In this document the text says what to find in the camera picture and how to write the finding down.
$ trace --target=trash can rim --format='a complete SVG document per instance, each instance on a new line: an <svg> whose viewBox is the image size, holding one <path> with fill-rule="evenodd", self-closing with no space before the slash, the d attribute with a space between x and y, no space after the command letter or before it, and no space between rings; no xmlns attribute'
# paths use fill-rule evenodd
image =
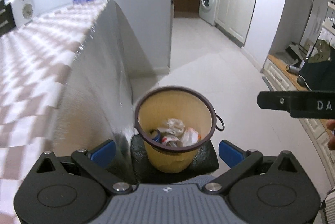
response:
<svg viewBox="0 0 335 224"><path fill-rule="evenodd" d="M149 137L147 137L146 133L142 130L140 123L138 122L138 114L140 111L140 108L142 106L142 104L151 96L161 93L161 92L165 92L165 91L181 91L181 92L186 92L189 93L195 97L197 97L198 99L200 99L208 108L209 112L211 113L212 116L212 127L210 129L209 134L202 139L200 142L188 146L188 147L181 147L181 148L173 148L173 147L169 147L169 146L165 146L162 145L156 141L151 140ZM146 94L137 104L136 109L135 109L135 129L138 130L138 133L141 135L141 137L143 138L143 140L145 142L147 142L148 144L150 144L152 147L162 150L162 151L166 151L166 152L172 152L172 153L184 153L184 152L189 152L195 149L200 148L204 143L206 143L207 141L209 141L215 131L215 127L216 127L216 113L214 110L213 105L209 102L208 99L206 99L202 94L198 93L197 91L194 91L192 89L186 88L186 87L182 87L182 86L165 86L165 87L161 87L158 89L155 89L151 92L149 92L148 94Z"/></svg>

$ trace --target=white floor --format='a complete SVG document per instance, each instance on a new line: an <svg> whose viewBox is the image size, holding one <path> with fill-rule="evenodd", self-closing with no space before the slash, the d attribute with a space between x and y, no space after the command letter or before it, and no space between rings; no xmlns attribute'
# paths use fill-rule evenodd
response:
<svg viewBox="0 0 335 224"><path fill-rule="evenodd" d="M290 150L315 184L321 198L331 186L321 160L300 122L286 112L261 110L256 98L268 90L261 74L241 50L218 29L199 18L175 18L170 74L132 79L134 103L150 89L166 85L190 87L202 93L225 122L216 131L216 151L222 139L238 147L257 149L264 155ZM228 166L218 157L220 175Z"/></svg>

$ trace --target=human hand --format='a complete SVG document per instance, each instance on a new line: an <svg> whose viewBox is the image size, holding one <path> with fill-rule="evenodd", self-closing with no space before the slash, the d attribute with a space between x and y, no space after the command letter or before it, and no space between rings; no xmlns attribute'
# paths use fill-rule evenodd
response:
<svg viewBox="0 0 335 224"><path fill-rule="evenodd" d="M328 130L333 131L335 129L335 119L329 119L326 123ZM328 148L330 150L335 150L335 136L332 135L328 141Z"/></svg>

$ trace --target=yellow trash bin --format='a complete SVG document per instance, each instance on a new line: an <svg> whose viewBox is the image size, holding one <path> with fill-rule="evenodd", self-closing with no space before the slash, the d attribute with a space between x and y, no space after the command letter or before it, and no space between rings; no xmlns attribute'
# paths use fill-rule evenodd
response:
<svg viewBox="0 0 335 224"><path fill-rule="evenodd" d="M192 127L201 141L188 147L170 147L151 140L147 135L170 118L180 119L185 127ZM216 118L222 128L216 126ZM215 128L224 130L222 119L210 102L201 94L185 87L167 86L148 93L135 110L135 128L144 140L150 163L166 173L178 173L187 168L198 149L210 141Z"/></svg>

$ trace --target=gray ribbed panel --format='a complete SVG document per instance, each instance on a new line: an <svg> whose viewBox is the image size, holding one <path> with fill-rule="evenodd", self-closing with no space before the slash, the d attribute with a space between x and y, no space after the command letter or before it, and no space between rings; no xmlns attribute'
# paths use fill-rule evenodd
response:
<svg viewBox="0 0 335 224"><path fill-rule="evenodd" d="M196 184L148 185L114 197L91 224L243 224L220 196L202 193Z"/></svg>

